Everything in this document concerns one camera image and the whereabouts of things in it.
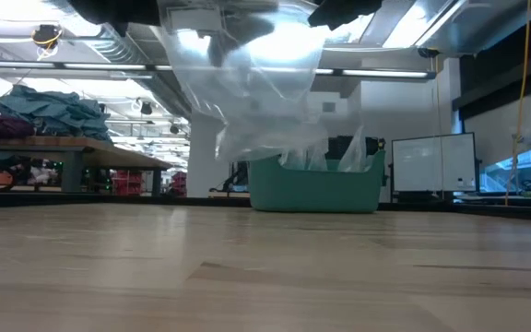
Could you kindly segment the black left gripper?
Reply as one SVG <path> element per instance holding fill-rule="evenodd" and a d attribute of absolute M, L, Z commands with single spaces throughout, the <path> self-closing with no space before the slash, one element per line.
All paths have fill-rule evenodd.
<path fill-rule="evenodd" d="M 86 21 L 109 24 L 125 36 L 131 23 L 159 26 L 157 0 L 68 0 Z M 207 56 L 214 67 L 222 67 L 227 56 L 249 42 L 274 31 L 274 25 L 257 16 L 225 17 L 225 28 L 210 34 Z"/>

